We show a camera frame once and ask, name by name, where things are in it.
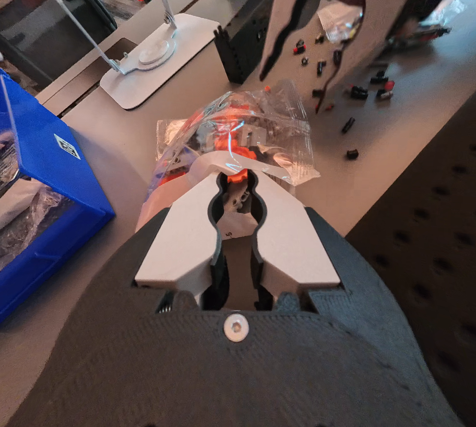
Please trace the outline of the clear bag with white seam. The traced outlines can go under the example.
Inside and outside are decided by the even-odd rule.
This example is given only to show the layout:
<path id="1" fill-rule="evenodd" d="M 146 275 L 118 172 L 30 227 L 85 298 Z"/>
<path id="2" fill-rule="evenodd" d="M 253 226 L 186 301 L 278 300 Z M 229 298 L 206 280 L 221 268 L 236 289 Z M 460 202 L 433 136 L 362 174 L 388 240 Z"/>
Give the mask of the clear bag with white seam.
<path id="1" fill-rule="evenodd" d="M 247 189 L 250 170 L 264 173 L 287 192 L 318 178 L 311 129 L 292 81 L 271 92 L 227 92 L 191 117 L 157 122 L 157 164 L 142 204 L 137 232 L 162 209 L 214 171 L 228 176 L 224 215 L 217 225 L 223 239 L 253 233 Z"/>

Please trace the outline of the crumpled white plastic bag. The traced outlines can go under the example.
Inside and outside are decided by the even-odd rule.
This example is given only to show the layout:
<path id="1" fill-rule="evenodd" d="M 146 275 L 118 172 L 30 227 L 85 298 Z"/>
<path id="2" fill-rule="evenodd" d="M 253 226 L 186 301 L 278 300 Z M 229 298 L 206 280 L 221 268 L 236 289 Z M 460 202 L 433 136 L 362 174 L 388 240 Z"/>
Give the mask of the crumpled white plastic bag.
<path id="1" fill-rule="evenodd" d="M 35 179 L 20 179 L 0 199 L 0 269 L 24 252 L 75 202 Z"/>

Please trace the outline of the black studded mat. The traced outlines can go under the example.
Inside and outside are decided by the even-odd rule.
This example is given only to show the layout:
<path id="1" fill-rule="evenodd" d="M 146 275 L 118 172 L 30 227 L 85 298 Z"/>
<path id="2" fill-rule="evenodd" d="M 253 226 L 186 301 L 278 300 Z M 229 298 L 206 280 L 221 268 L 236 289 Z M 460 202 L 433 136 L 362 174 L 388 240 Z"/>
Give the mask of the black studded mat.
<path id="1" fill-rule="evenodd" d="M 393 293 L 455 413 L 475 426 L 475 94 L 346 240 Z"/>

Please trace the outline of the blue plastic bin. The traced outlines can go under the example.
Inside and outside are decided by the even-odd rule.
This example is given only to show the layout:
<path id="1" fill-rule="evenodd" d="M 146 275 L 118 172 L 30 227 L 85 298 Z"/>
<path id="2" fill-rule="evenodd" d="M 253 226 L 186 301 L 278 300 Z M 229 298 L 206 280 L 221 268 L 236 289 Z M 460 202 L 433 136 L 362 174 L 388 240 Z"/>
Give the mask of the blue plastic bin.
<path id="1" fill-rule="evenodd" d="M 68 125 L 1 70 L 1 130 L 12 131 L 20 175 L 73 202 L 1 269 L 6 319 L 114 216 Z"/>

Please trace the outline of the group of black connector pins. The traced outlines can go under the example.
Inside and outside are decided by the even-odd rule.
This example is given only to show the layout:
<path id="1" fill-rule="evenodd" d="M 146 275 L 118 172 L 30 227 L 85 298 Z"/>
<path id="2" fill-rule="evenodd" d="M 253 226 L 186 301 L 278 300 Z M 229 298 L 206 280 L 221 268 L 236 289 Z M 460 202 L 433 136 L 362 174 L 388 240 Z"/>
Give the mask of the group of black connector pins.
<path id="1" fill-rule="evenodd" d="M 323 109 L 315 112 L 323 86 L 342 59 L 342 48 L 332 46 L 316 64 L 316 76 L 308 96 L 309 121 L 316 168 L 322 173 L 357 162 L 372 151 L 381 138 L 382 123 L 388 116 L 390 99 L 380 100 L 389 80 L 388 65 L 364 65 L 356 69 L 328 97 Z M 325 107 L 334 103 L 331 111 Z"/>

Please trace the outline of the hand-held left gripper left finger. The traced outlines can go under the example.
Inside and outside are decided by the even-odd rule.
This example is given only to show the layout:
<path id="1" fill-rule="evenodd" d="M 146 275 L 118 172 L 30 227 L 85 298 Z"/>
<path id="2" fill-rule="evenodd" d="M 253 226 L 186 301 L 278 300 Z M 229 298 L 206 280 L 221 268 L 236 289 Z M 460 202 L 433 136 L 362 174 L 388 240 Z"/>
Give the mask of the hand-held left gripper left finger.
<path id="1" fill-rule="evenodd" d="M 229 296 L 229 272 L 217 222 L 224 215 L 228 176 L 213 171 L 162 210 L 161 225 L 135 283 L 190 292 L 205 310 L 220 310 Z"/>

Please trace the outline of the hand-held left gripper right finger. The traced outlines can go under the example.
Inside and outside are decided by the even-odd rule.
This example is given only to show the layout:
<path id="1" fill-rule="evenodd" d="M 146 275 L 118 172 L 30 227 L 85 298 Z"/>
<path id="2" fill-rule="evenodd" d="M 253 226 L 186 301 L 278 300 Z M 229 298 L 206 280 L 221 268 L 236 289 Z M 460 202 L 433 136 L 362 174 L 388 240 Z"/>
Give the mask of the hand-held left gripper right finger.
<path id="1" fill-rule="evenodd" d="M 340 277 L 313 225 L 316 212 L 264 173 L 249 173 L 249 195 L 257 222 L 250 261 L 256 310 L 271 310 L 282 293 L 300 298 L 337 288 Z"/>

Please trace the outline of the white book stand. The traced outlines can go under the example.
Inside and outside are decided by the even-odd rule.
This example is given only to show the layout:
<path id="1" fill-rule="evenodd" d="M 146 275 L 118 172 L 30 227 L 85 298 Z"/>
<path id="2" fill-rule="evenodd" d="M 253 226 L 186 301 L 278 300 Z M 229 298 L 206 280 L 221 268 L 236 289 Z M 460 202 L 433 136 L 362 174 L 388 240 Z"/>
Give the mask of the white book stand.
<path id="1" fill-rule="evenodd" d="M 1 6 L 12 0 L 1 0 Z M 67 8 L 64 0 L 53 0 L 68 16 L 77 32 L 95 49 L 108 71 L 99 86 L 122 109 L 137 108 L 213 40 L 218 22 L 186 13 L 175 13 L 170 0 L 161 0 L 162 24 L 121 60 L 107 57 L 105 51 Z"/>

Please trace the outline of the clear plastic parts bag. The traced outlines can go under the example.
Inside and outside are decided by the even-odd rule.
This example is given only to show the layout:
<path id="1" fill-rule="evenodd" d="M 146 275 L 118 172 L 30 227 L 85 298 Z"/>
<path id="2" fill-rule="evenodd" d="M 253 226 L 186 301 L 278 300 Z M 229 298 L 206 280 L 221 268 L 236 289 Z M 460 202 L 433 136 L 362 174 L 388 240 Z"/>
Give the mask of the clear plastic parts bag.
<path id="1" fill-rule="evenodd" d="M 427 18 L 418 23 L 418 26 L 408 28 L 405 32 L 396 31 L 387 38 L 384 51 L 423 45 L 449 34 L 450 21 L 465 9 L 466 6 L 460 0 L 442 0 Z M 322 34 L 333 44 L 344 44 L 353 39 L 362 19 L 361 7 L 349 6 L 336 0 L 318 11 Z"/>

